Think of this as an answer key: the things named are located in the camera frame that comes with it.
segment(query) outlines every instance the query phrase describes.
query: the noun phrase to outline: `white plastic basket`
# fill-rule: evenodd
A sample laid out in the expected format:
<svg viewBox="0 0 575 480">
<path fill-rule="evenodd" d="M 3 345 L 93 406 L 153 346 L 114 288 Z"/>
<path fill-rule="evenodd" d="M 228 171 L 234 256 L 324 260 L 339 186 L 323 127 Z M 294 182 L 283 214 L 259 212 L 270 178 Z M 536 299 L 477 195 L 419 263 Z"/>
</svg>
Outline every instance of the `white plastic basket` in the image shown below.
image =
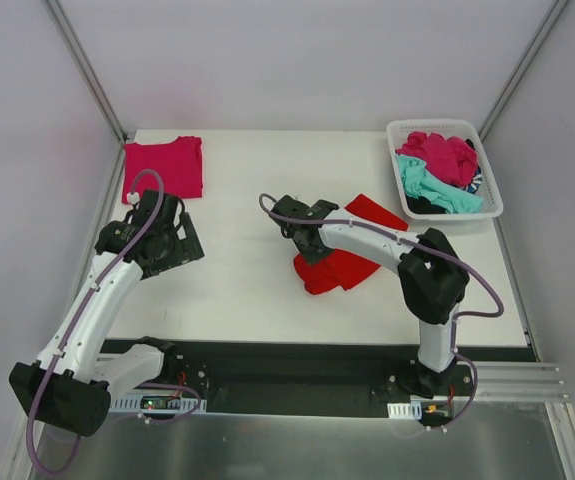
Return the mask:
<svg viewBox="0 0 575 480">
<path fill-rule="evenodd" d="M 470 139 L 474 142 L 476 153 L 478 154 L 478 164 L 483 176 L 482 184 L 476 192 L 476 195 L 483 198 L 483 209 L 480 213 L 446 213 L 444 215 L 418 214 L 409 210 L 405 191 L 400 178 L 400 170 L 396 161 L 396 150 L 401 148 L 407 141 L 407 136 L 412 132 L 440 133 L 443 137 L 449 138 L 457 136 Z M 480 141 L 478 132 L 474 126 L 464 120 L 400 120 L 391 122 L 387 125 L 387 139 L 389 141 L 389 151 L 396 175 L 396 184 L 398 185 L 398 194 L 402 202 L 403 211 L 410 218 L 417 220 L 434 220 L 434 221 L 462 221 L 462 220 L 480 220 L 483 218 L 494 218 L 503 213 L 503 201 L 500 198 L 500 192 L 496 185 L 496 179 L 489 166 L 489 160 L 485 154 L 485 149 Z"/>
</svg>

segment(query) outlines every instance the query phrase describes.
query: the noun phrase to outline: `wall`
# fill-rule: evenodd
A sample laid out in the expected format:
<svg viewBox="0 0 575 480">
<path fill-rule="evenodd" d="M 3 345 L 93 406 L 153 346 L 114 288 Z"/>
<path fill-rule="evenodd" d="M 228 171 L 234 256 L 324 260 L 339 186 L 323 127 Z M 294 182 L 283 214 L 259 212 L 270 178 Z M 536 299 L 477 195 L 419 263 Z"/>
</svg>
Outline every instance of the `wall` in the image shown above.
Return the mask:
<svg viewBox="0 0 575 480">
<path fill-rule="evenodd" d="M 138 128 L 480 126 L 552 0 L 63 0 Z"/>
<path fill-rule="evenodd" d="M 41 2 L 0 0 L 0 464 L 7 377 L 61 322 L 116 153 Z"/>
<path fill-rule="evenodd" d="M 486 149 L 529 321 L 543 358 L 565 367 L 575 406 L 575 2 Z"/>
</svg>

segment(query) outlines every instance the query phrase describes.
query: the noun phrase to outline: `teal cloth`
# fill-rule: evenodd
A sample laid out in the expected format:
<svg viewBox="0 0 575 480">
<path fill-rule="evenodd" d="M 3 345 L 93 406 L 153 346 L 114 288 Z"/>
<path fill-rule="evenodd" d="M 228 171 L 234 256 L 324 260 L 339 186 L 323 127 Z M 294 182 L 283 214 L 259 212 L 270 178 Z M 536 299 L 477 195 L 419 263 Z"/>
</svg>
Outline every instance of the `teal cloth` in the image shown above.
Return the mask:
<svg viewBox="0 0 575 480">
<path fill-rule="evenodd" d="M 424 160 L 409 155 L 396 155 L 405 193 L 410 197 L 425 197 L 449 213 L 478 213 L 483 199 L 472 193 L 441 182 L 427 171 Z"/>
</svg>

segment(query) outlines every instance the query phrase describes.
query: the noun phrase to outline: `pile of clothes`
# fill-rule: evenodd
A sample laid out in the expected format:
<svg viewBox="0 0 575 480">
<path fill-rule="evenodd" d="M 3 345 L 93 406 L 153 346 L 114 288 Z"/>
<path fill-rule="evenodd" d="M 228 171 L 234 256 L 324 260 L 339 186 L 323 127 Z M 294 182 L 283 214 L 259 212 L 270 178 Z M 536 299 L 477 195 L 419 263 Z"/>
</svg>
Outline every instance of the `pile of clothes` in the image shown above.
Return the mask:
<svg viewBox="0 0 575 480">
<path fill-rule="evenodd" d="M 478 213 L 483 199 L 478 155 L 471 140 L 413 132 L 396 150 L 407 206 L 414 213 Z"/>
</svg>

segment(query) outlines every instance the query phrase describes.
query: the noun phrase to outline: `tabletop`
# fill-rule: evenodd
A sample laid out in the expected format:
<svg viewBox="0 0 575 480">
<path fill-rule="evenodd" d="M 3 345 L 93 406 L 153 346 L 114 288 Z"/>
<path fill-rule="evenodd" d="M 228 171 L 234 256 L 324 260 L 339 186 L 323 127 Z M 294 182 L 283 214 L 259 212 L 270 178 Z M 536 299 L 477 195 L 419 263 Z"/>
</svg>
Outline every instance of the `tabletop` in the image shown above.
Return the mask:
<svg viewBox="0 0 575 480">
<path fill-rule="evenodd" d="M 292 264 L 295 246 L 258 207 L 262 192 L 341 206 L 362 193 L 406 220 L 410 231 L 442 230 L 500 294 L 505 314 L 463 318 L 459 345 L 526 345 L 494 222 L 405 218 L 384 132 L 139 130 L 135 142 L 168 143 L 183 135 L 203 140 L 203 198 L 185 203 L 205 257 L 140 282 L 108 338 L 417 344 L 418 320 L 396 275 L 380 268 L 351 290 L 310 295 Z M 113 218 L 128 210 L 117 195 Z M 472 279 L 461 310 L 494 309 Z"/>
</svg>

